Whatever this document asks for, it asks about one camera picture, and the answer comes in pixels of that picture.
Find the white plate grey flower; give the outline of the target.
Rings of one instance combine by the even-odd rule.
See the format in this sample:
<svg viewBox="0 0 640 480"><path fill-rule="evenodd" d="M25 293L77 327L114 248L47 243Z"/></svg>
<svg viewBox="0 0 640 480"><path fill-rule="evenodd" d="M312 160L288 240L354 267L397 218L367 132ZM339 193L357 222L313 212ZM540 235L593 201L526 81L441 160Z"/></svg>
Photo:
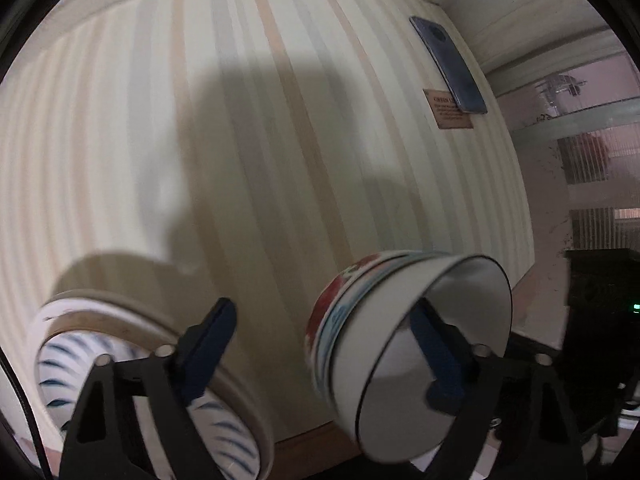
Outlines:
<svg viewBox="0 0 640 480"><path fill-rule="evenodd" d="M103 353L116 361L145 358L178 338L167 316L111 292L72 290L51 298L29 327L27 355L40 402L58 432L66 435L95 358ZM189 412L224 478L269 476L274 444L268 420L224 364Z"/></svg>

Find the white bowl black rim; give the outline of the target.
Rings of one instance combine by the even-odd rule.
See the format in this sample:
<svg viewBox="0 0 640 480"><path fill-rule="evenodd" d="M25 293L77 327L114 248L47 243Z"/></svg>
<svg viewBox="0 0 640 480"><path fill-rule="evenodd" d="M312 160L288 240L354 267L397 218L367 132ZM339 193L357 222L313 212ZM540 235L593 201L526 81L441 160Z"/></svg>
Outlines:
<svg viewBox="0 0 640 480"><path fill-rule="evenodd" d="M382 252L353 266L314 341L314 382L371 460L437 448L468 394L470 359L503 356L512 295L482 255Z"/></svg>

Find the white plate blue leaf pattern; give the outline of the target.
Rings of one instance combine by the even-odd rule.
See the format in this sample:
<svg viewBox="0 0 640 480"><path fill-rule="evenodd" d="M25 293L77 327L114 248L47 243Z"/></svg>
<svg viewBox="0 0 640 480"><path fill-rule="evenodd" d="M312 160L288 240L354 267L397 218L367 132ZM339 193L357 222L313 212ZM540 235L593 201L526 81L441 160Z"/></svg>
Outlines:
<svg viewBox="0 0 640 480"><path fill-rule="evenodd" d="M175 348L73 330L39 350L44 407L64 438L62 479L261 479L269 448L227 400L185 398Z"/></svg>

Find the brown label card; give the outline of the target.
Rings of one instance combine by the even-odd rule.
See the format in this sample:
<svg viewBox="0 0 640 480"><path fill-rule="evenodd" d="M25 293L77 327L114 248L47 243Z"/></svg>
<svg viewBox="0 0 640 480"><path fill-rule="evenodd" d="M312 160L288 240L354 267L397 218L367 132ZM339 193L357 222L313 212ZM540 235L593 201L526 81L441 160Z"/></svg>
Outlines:
<svg viewBox="0 0 640 480"><path fill-rule="evenodd" d="M470 116L465 114L457 106L454 97L449 91L424 89L424 96L430 104L435 122L439 129L472 129Z"/></svg>

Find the blue smartphone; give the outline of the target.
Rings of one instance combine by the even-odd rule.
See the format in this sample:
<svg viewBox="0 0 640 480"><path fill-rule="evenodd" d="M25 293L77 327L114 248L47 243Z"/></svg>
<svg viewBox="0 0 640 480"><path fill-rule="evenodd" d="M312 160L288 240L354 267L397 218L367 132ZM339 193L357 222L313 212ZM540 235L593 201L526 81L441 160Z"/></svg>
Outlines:
<svg viewBox="0 0 640 480"><path fill-rule="evenodd" d="M434 58L459 110L466 114L487 114L482 92L446 29L416 15L409 21Z"/></svg>

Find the striped table mat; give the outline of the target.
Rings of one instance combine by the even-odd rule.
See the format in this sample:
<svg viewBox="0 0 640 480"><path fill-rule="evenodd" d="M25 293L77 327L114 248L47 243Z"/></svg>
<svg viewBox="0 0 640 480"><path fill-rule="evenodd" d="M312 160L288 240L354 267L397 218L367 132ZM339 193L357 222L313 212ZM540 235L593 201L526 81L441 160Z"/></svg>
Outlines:
<svg viewBox="0 0 640 480"><path fill-rule="evenodd" d="M304 329L335 274L389 249L534 262L518 159L488 111L439 128L422 0L126 0L1 85L1 344L35 383L52 296L126 297L184 330L239 307L226 356L280 439L326 422Z"/></svg>

